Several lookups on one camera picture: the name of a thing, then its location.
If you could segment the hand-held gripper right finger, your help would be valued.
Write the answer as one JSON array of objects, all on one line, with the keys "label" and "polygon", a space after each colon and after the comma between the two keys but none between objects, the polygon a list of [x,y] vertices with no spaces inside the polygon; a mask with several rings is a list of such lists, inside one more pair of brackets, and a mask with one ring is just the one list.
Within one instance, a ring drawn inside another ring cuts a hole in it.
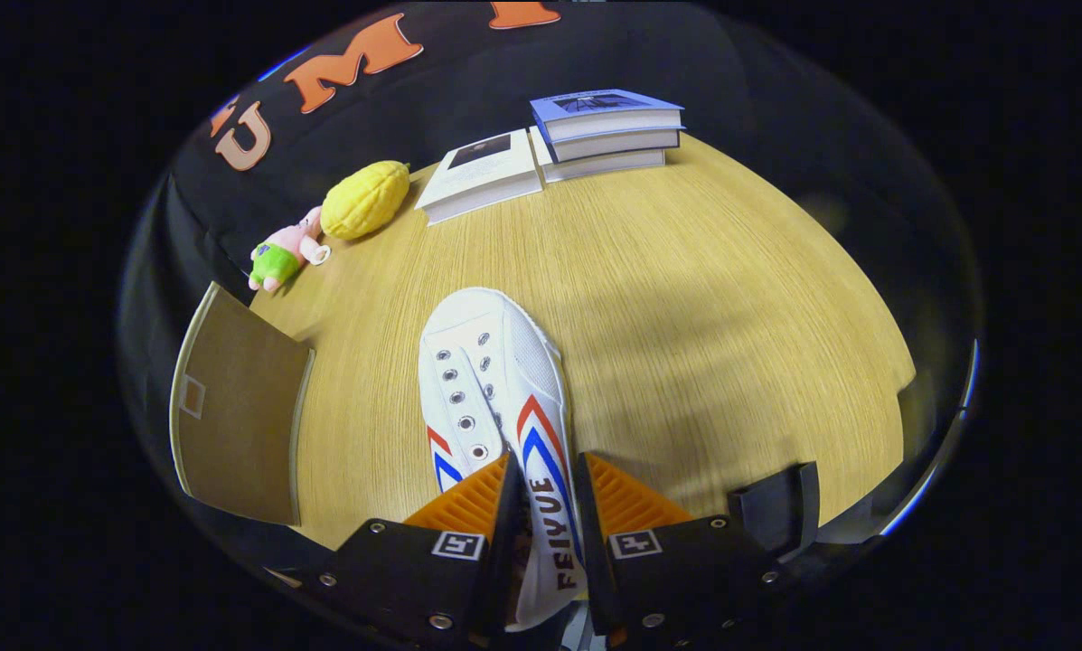
[{"label": "hand-held gripper right finger", "polygon": [[799,577],[727,514],[696,516],[583,452],[575,462],[591,621],[609,650],[758,650]]}]

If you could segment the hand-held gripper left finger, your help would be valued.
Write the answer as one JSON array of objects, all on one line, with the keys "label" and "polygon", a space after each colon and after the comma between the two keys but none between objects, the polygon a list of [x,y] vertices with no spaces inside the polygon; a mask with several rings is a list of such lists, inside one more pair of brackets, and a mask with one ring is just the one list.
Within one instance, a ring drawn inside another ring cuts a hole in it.
[{"label": "hand-held gripper left finger", "polygon": [[499,646],[520,491],[517,460],[504,453],[403,522],[367,520],[320,563],[275,577],[378,646]]}]

